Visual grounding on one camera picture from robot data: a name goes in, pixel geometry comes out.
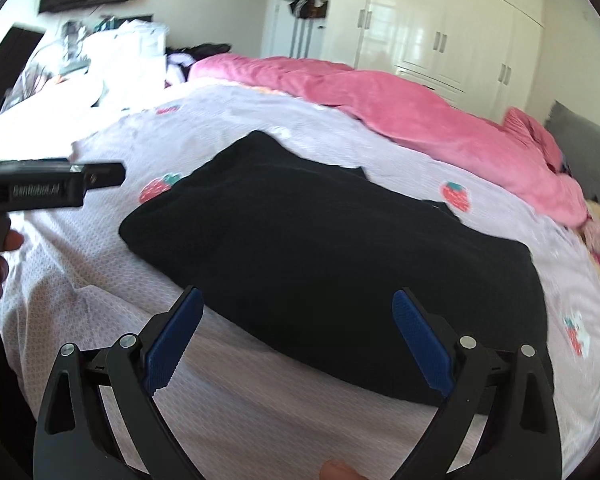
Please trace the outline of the person's right hand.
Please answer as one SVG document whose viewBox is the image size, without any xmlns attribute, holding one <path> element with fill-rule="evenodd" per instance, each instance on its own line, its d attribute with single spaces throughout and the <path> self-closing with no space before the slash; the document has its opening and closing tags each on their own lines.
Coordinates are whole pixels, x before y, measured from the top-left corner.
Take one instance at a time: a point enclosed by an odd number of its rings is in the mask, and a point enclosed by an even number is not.
<svg viewBox="0 0 600 480">
<path fill-rule="evenodd" d="M 328 460 L 318 473 L 320 480 L 367 480 L 353 467 L 341 460 Z"/>
</svg>

